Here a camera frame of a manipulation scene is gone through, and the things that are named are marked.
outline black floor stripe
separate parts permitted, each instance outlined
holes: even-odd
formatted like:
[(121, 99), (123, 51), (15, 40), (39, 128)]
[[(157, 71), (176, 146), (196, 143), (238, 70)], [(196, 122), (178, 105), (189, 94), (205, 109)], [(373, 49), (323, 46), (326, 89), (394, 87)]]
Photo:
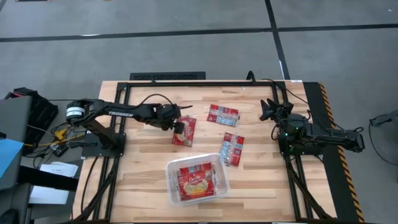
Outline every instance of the black floor stripe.
[(131, 38), (131, 37), (165, 37), (165, 36), (207, 35), (207, 34), (250, 34), (250, 33), (260, 33), (260, 32), (271, 32), (271, 28), (181, 30), (181, 31), (165, 31), (165, 32), (64, 35), (64, 36), (48, 36), (48, 37), (6, 37), (6, 38), (0, 38), (0, 42), (28, 42), (28, 41), (50, 41), (50, 40), (91, 40), (91, 39), (115, 39), (115, 38)]
[(398, 24), (369, 24), (351, 26), (313, 26), (313, 27), (280, 27), (279, 32), (298, 32), (298, 31), (325, 31), (325, 30), (359, 30), (359, 29), (388, 29), (398, 28)]
[(282, 67), (282, 73), (285, 80), (290, 80), (289, 71), (287, 70), (287, 63), (285, 59), (285, 53), (282, 47), (282, 43), (280, 42), (278, 28), (276, 26), (274, 11), (272, 10), (271, 1), (264, 0), (267, 6), (267, 12), (269, 17), (269, 22), (271, 23), (272, 34), (274, 35), (274, 42), (276, 46), (276, 51), (279, 58), (280, 66)]

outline food package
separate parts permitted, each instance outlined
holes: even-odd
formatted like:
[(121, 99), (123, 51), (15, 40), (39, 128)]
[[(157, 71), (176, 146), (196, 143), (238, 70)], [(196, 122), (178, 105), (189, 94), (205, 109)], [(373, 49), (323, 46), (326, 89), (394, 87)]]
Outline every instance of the food package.
[(174, 134), (173, 144), (180, 146), (192, 146), (193, 133), (195, 132), (195, 118), (181, 117), (177, 122), (184, 124), (184, 131), (182, 134)]
[(177, 177), (181, 201), (212, 196), (216, 192), (213, 167), (210, 162), (181, 168)]
[(221, 146), (221, 158), (227, 166), (238, 166), (241, 160), (244, 137), (231, 133), (224, 134)]
[(236, 127), (239, 120), (239, 111), (218, 105), (210, 105), (207, 121)]

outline white paper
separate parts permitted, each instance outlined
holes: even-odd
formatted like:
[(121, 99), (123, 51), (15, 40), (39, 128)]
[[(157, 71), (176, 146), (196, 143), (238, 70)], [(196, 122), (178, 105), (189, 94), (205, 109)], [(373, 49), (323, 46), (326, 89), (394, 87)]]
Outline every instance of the white paper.
[[(75, 176), (77, 168), (78, 166), (76, 165), (63, 162), (52, 162), (51, 164), (43, 164), (40, 166), (41, 171), (66, 177)], [(30, 194), (29, 203), (65, 205), (68, 200), (68, 195), (69, 191), (67, 190), (34, 186)]]

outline black cable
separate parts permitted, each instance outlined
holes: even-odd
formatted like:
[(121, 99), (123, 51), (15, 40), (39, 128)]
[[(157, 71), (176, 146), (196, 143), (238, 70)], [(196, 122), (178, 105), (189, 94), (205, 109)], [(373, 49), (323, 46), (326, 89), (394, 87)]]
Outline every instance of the black cable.
[(192, 105), (189, 105), (189, 106), (179, 106), (178, 108), (180, 109), (180, 110), (182, 110), (182, 109), (187, 109), (187, 108), (191, 108), (192, 107)]
[(71, 99), (36, 99), (35, 101), (76, 101)]
[(54, 128), (51, 129), (51, 133), (54, 134), (55, 131), (56, 131), (59, 127), (65, 125), (66, 123), (67, 123), (67, 122), (64, 122), (64, 123), (62, 123), (62, 124), (59, 124), (59, 125), (55, 126)]
[(111, 181), (113, 181), (114, 178), (116, 178), (116, 174), (117, 174), (116, 163), (114, 163), (111, 168), (111, 171), (108, 173), (108, 176), (105, 178), (103, 185), (97, 190), (97, 193), (95, 193), (93, 199), (84, 209), (84, 211), (78, 217), (76, 217), (77, 220), (87, 220), (87, 218), (92, 213), (96, 204), (101, 200), (104, 191), (108, 188), (108, 185), (111, 183)]
[(37, 157), (37, 156), (38, 156), (38, 154), (36, 154), (35, 156), (28, 156), (28, 155), (31, 155), (31, 154), (34, 154), (34, 153), (40, 153), (40, 152), (44, 152), (44, 151), (46, 151), (46, 150), (47, 150), (47, 147), (48, 147), (48, 146), (41, 146), (41, 147), (46, 147), (46, 148), (45, 148), (45, 149), (43, 149), (43, 150), (39, 150), (39, 151), (35, 151), (35, 152), (30, 152), (30, 153), (28, 153), (28, 154), (24, 155), (24, 157), (26, 157), (26, 158), (35, 158), (35, 157)]
[[(49, 149), (50, 146), (47, 146), (44, 150), (40, 151), (39, 154), (37, 154), (36, 156), (34, 156), (33, 158), (33, 168), (35, 169), (39, 169), (40, 168), (40, 163), (42, 162), (43, 158), (48, 154), (47, 150)], [(36, 159), (40, 158), (39, 164), (36, 167)]]
[(40, 161), (39, 161), (39, 164), (38, 164), (38, 166), (37, 166), (37, 168), (36, 169), (39, 169), (40, 168), (40, 166), (43, 164), (42, 162), (43, 162), (43, 160), (44, 160), (44, 158), (49, 154), (49, 153), (51, 153), (52, 152), (52, 149), (51, 149), (51, 147), (49, 146), (48, 148), (46, 148), (46, 150), (44, 151), (44, 152), (42, 152), (40, 155), (37, 155), (37, 157), (40, 157)]
[(369, 122), (369, 139), (371, 140), (372, 147), (373, 147), (374, 151), (376, 152), (376, 154), (377, 154), (382, 160), (384, 160), (386, 163), (389, 163), (389, 164), (394, 165), (394, 166), (398, 166), (398, 164), (395, 164), (395, 163), (393, 163), (393, 162), (390, 162), (390, 161), (388, 161), (387, 159), (385, 159), (384, 157), (382, 157), (382, 156), (380, 155), (380, 153), (376, 150), (376, 147), (374, 147), (373, 140), (372, 140), (371, 126), (372, 126), (372, 125), (371, 125), (371, 123)]
[(87, 189), (87, 184), (88, 184), (88, 179), (90, 178), (91, 172), (93, 171), (94, 165), (97, 161), (98, 157), (95, 157), (91, 167), (90, 167), (90, 171), (88, 171), (88, 175), (87, 175), (87, 179), (86, 179), (86, 183), (85, 183), (85, 188), (83, 189), (83, 195), (81, 196), (81, 204), (80, 204), (80, 212), (83, 213), (83, 202), (85, 199), (85, 194), (86, 194), (86, 189)]
[(287, 160), (287, 158), (285, 158), (285, 160), (288, 161), (288, 162), (292, 162), (292, 161), (295, 160), (296, 158), (297, 158), (297, 156), (294, 156), (293, 158), (290, 158), (290, 156), (289, 156), (289, 160)]
[(145, 101), (147, 101), (149, 98), (151, 98), (153, 96), (161, 96), (161, 97), (165, 98), (170, 103), (170, 105), (173, 105), (171, 100), (169, 100), (166, 96), (164, 96), (162, 94), (154, 93), (154, 94), (147, 96), (147, 98), (145, 98), (141, 103), (139, 103), (138, 106), (142, 105)]
[(48, 162), (50, 160), (50, 158), (52, 157), (52, 155), (54, 155), (53, 152), (50, 152), (50, 156), (47, 158), (47, 160), (45, 162), (43, 162), (42, 164), (46, 164), (46, 162)]

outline gray floor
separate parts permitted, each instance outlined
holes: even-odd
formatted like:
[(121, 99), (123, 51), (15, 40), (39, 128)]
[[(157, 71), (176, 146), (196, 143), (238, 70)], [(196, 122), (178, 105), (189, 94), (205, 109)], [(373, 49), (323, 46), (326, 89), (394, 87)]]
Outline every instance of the gray floor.
[[(272, 0), (272, 6), (279, 27), (398, 22), (395, 0)], [(8, 0), (0, 12), (0, 37), (231, 27), (270, 27), (264, 1)], [(398, 29), (289, 32), (280, 39), (291, 79), (323, 82), (343, 127), (367, 130), (369, 118), (397, 109)], [(94, 98), (102, 80), (127, 80), (130, 72), (206, 71), (208, 79), (234, 79), (248, 70), (282, 79), (271, 33), (0, 43), (0, 96), (26, 86), (47, 98)], [(56, 123), (65, 116), (65, 103), (59, 105)], [(373, 136), (398, 163), (396, 132), (388, 124)], [(346, 156), (365, 220), (397, 223), (397, 167), (377, 157), (367, 132), (364, 140), (364, 152)], [(79, 157), (78, 149), (69, 150), (61, 160)]]

